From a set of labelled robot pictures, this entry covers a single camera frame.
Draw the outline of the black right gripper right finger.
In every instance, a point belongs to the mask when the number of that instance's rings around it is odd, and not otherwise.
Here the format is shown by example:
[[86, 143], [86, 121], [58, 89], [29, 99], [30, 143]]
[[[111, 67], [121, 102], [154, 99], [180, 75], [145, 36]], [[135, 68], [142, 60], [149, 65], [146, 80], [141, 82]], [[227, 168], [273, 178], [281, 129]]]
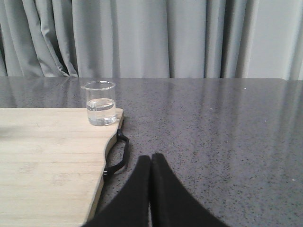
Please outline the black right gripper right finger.
[[161, 153], [152, 155], [151, 219], [154, 227], [225, 227], [183, 186]]

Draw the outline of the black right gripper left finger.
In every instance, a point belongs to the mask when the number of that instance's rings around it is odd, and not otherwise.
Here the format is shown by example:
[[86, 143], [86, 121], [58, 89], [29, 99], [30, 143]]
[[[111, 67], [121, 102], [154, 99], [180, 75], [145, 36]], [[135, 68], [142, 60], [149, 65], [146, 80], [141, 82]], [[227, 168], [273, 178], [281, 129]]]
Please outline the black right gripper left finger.
[[113, 200], [85, 227], [147, 227], [151, 159], [140, 156], [129, 179]]

